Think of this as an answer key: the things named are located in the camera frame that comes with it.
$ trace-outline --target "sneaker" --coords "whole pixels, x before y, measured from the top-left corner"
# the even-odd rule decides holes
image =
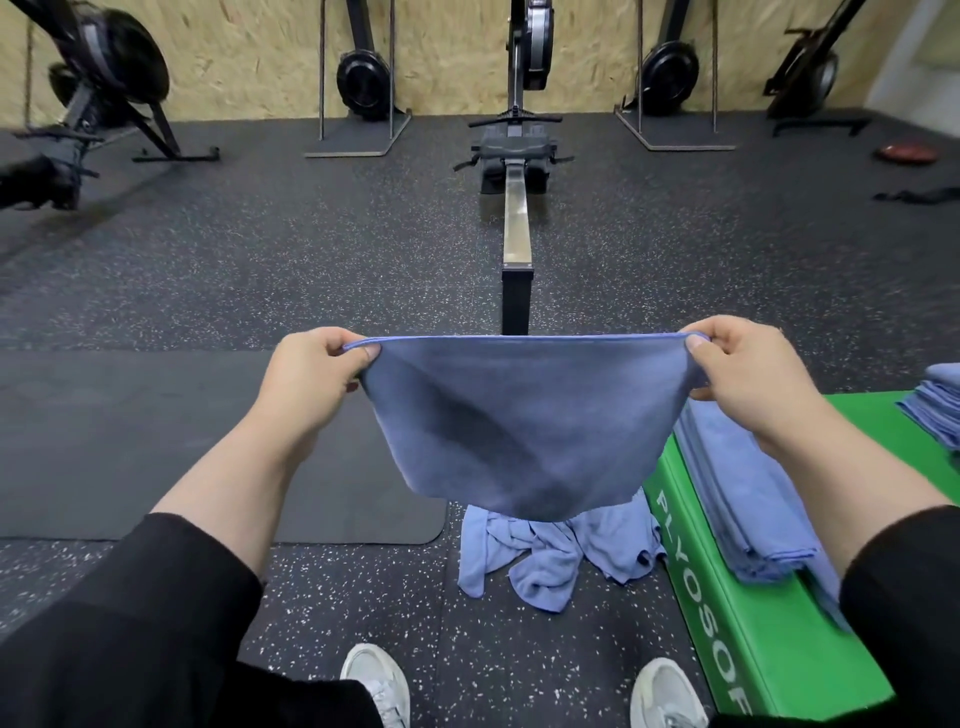
[[[673,660],[658,657],[636,677],[630,728],[707,728],[704,704]]]
[[[410,688],[403,670],[375,644],[357,644],[340,670],[341,680],[356,680],[373,698],[383,728],[410,727]]]

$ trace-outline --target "gym floor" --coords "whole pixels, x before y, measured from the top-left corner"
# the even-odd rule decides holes
[[[956,360],[960,205],[877,192],[960,181],[960,140],[878,117],[770,136],[724,114],[734,152],[651,154],[612,114],[570,115],[531,199],[532,333],[675,330],[716,312],[782,327],[825,392],[905,389]],[[337,324],[368,335],[497,333],[502,198],[480,199],[465,119],[415,118],[381,159],[304,160],[310,120],[185,124],[219,164],[134,165],[131,136],[88,158],[80,211],[0,213],[0,348],[259,350]],[[872,150],[926,141],[942,159]],[[26,156],[8,135],[0,160]],[[569,608],[524,605],[505,574],[456,587],[459,522],[427,546],[277,546],[242,657],[335,676],[359,641],[405,669],[417,726],[626,726],[658,656],[706,687],[662,567],[626,588],[584,565]],[[0,636],[61,594],[108,544],[0,542]]]

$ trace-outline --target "crumpled towel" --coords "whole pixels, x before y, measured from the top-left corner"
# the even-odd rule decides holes
[[[945,448],[960,451],[960,362],[934,364],[897,406]]]
[[[470,506],[460,533],[457,584],[469,596],[484,592],[484,577],[530,555],[510,569],[510,583],[528,604],[562,612],[573,595],[586,556],[618,584],[645,576],[664,553],[660,526],[642,490],[621,505],[595,508],[559,523],[523,521]]]
[[[407,485],[540,522],[630,502],[703,371],[686,334],[365,339]]]
[[[843,629],[840,577],[793,482],[716,402],[691,400],[675,428],[704,515],[728,569],[745,584],[805,570],[821,608]]]

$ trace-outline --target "green plyo box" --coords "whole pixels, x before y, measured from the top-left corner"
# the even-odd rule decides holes
[[[949,454],[895,406],[904,392],[832,395],[847,419],[960,502]],[[890,685],[797,577],[746,586],[727,569],[673,437],[644,485],[667,570],[722,713],[824,719],[877,703]]]

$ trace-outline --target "hand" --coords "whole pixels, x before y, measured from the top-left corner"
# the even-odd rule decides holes
[[[711,339],[686,339],[710,381],[709,387],[695,389],[690,396],[716,400],[761,445],[769,446],[798,427],[816,426],[818,417],[832,412],[778,328],[736,316],[712,316],[681,331],[700,331]]]
[[[346,344],[363,338],[335,327],[284,336],[270,358],[247,419],[265,437],[292,449],[297,459],[305,458],[344,395],[356,389],[356,376],[380,353],[375,344],[343,351]]]

